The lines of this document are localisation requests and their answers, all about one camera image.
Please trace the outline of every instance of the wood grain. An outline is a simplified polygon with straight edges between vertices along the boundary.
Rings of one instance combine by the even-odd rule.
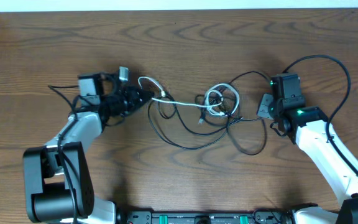
[[[305,55],[341,59],[352,92],[334,119],[342,141],[358,158],[358,9],[0,13],[0,223],[27,223],[22,154],[66,123],[69,108],[48,84],[72,85],[86,72],[127,66],[160,80],[177,100],[192,101],[217,82],[248,70],[272,76]],[[309,105],[330,114],[345,90],[344,74],[326,60],[294,72]],[[251,75],[235,83],[245,117],[255,117],[269,86]],[[75,90],[65,92],[69,97]],[[198,110],[180,108],[196,129]],[[158,123],[182,144],[212,138],[186,133],[177,120]],[[262,141],[260,123],[233,127],[248,149]],[[246,156],[229,138],[199,151],[166,145],[145,108],[105,130],[87,153],[96,195],[120,206],[154,210],[252,210],[315,202],[337,210],[336,198],[306,154],[268,131],[258,156]]]

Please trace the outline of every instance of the white wall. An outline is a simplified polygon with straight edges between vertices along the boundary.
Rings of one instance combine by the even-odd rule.
[[[0,12],[358,7],[358,0],[0,0]]]

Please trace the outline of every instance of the black cylinder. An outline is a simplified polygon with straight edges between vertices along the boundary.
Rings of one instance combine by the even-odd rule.
[[[34,197],[35,216],[40,222],[73,218],[73,201],[69,190],[39,194]]]

